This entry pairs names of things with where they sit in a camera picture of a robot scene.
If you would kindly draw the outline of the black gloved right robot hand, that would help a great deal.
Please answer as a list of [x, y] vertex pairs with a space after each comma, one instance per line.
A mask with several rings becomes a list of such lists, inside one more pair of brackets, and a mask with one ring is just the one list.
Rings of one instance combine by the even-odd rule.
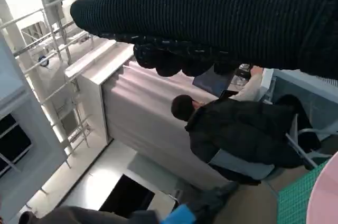
[[249, 64], [337, 79], [337, 0], [76, 0], [70, 14], [163, 77]]

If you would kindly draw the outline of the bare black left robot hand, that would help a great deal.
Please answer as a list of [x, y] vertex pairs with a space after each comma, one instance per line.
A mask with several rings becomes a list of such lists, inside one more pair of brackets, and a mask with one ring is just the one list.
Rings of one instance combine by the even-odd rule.
[[196, 200], [179, 205], [161, 223], [213, 223], [238, 188], [239, 183], [229, 182], [206, 190]]

